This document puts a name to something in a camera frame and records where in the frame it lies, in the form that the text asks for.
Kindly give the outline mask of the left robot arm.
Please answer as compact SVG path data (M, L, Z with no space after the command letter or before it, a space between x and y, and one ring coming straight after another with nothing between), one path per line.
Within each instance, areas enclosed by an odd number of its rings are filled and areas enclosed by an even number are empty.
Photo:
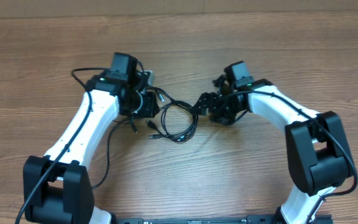
M153 118L154 81L135 57L116 52L109 68L81 82L83 101L59 140L42 157L30 156L23 167L24 203L16 222L114 223L115 216L95 206L88 169L107 128L118 117Z

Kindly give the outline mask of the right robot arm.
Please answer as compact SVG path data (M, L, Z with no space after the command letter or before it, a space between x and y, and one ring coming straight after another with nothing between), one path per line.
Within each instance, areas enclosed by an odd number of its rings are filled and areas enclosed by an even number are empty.
M248 223L332 223L317 215L328 198L355 190L358 176L340 117L333 111L308 109L282 94L266 79L254 80L243 61L227 66L213 80L218 92L203 93L192 111L223 125L246 112L280 129L287 146L293 188L273 215L249 215Z

